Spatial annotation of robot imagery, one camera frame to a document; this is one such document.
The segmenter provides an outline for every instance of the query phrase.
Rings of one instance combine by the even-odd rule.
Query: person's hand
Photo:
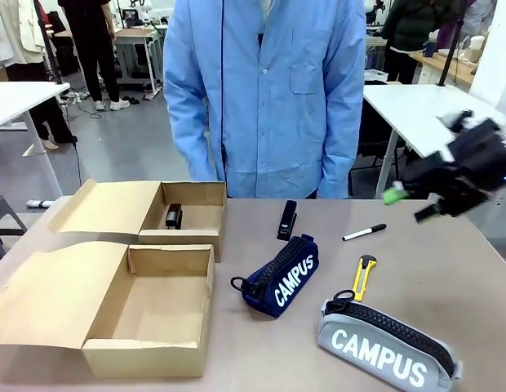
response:
[[[115,30],[114,29],[110,29],[109,30],[109,37],[111,38],[112,43],[115,43],[115,40],[117,39],[117,37],[115,36]]]

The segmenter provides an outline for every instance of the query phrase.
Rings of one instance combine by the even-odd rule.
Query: purple garment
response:
[[[467,11],[475,2],[476,0],[467,0],[467,8],[465,11]],[[440,32],[438,33],[438,49],[447,49],[451,47],[457,23],[458,16],[440,29]]]

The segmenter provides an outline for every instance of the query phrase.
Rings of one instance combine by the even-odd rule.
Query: dark jacket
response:
[[[385,21],[382,37],[401,51],[419,51],[429,33],[458,15],[460,0],[397,0]]]

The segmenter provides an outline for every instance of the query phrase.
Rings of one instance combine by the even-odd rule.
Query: gray pencil case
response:
[[[322,307],[322,348],[406,392],[447,392],[461,378],[447,345],[353,299],[344,290]]]

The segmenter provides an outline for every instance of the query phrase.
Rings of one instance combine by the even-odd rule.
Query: person in blue shirt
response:
[[[365,36],[362,0],[177,0],[165,97],[192,178],[233,198],[346,198]]]

